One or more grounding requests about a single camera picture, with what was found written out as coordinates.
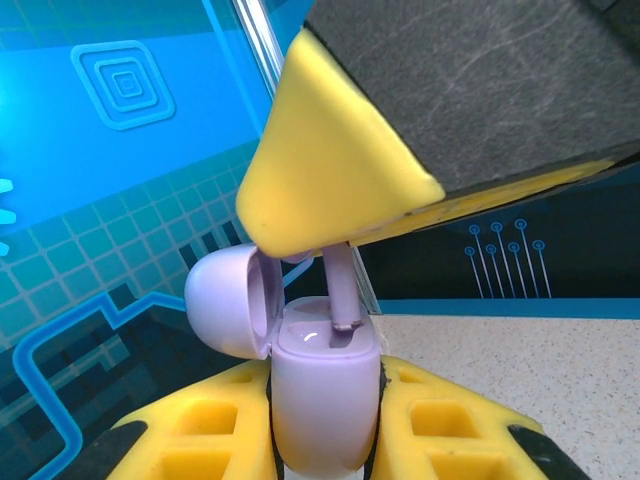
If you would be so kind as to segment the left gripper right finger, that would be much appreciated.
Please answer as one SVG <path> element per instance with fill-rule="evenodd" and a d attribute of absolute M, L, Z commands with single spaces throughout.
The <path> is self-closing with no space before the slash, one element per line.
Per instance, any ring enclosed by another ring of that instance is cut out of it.
<path fill-rule="evenodd" d="M 585 479 L 534 419 L 385 355 L 373 479 Z"/>

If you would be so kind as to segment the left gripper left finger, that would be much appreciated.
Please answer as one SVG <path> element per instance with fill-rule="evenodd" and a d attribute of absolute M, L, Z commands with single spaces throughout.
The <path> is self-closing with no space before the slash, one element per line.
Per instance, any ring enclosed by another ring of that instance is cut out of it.
<path fill-rule="evenodd" d="M 269 374 L 245 362 L 126 415 L 78 455 L 75 478 L 277 478 Z"/>

